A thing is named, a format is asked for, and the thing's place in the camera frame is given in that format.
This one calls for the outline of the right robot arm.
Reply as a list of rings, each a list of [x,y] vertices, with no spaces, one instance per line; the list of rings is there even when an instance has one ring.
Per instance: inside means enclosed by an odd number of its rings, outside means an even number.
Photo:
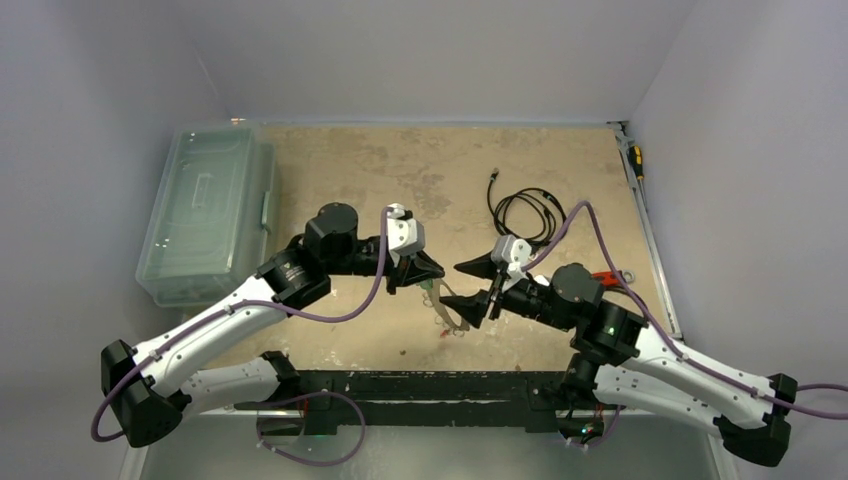
[[[457,268],[492,281],[473,296],[441,297],[469,325],[507,311],[573,335],[575,353],[551,391],[570,407],[636,408],[701,428],[750,463],[775,467],[783,460],[798,389],[793,378],[746,373],[665,337],[645,317],[604,299],[602,282],[579,263],[546,281],[506,279],[482,257]]]

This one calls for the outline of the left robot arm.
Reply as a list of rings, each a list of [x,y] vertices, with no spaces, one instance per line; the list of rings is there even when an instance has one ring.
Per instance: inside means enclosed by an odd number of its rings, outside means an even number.
[[[91,438],[98,443],[125,438],[138,448],[164,438],[190,413],[227,403],[292,405],[298,382],[282,353],[265,353],[235,368],[206,366],[284,319],[347,322],[363,314],[381,288],[393,295],[443,278],[445,270],[426,253],[425,229],[410,210],[390,204],[379,217],[378,235],[361,239],[357,211],[345,203],[326,204],[303,233],[202,313],[135,346],[116,340],[105,347],[100,354],[104,399],[91,421]],[[331,293],[334,276],[370,277],[373,283],[349,313],[307,312]]]

